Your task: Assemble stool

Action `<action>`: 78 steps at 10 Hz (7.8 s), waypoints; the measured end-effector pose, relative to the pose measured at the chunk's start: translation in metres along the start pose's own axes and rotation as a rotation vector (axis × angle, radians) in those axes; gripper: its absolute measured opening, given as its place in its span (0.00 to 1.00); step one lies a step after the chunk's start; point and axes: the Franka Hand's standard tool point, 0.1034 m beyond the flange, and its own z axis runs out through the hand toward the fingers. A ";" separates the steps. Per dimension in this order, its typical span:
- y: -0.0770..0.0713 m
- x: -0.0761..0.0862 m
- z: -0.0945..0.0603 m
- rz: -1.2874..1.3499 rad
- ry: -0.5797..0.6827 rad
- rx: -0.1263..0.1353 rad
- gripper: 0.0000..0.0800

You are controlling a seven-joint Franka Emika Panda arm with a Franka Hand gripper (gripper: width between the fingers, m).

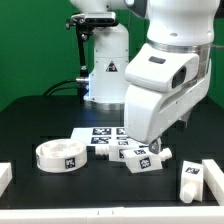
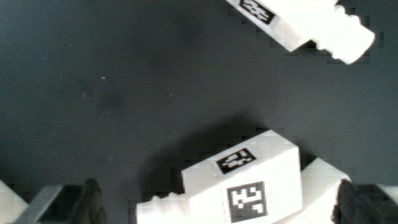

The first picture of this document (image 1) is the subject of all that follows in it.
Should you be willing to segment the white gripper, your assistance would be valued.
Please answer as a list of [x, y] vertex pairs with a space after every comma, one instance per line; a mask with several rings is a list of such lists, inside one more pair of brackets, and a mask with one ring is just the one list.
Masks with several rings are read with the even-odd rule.
[[207, 94], [211, 68], [212, 62], [209, 62], [207, 74], [193, 86], [178, 87], [170, 93], [158, 93], [130, 85], [124, 110], [126, 134], [139, 142], [150, 143], [149, 151], [159, 154], [161, 139], [158, 137]]

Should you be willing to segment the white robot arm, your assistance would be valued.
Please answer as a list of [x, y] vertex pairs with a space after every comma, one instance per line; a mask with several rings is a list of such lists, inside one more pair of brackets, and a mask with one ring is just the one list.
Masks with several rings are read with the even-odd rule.
[[[128, 137], [155, 154], [160, 136], [173, 124], [186, 125], [208, 92], [213, 23], [221, 0], [70, 0], [80, 10], [72, 20], [81, 37], [95, 36], [94, 69], [85, 100], [98, 106], [124, 105]], [[147, 19], [147, 42], [128, 60], [128, 32], [116, 9]]]

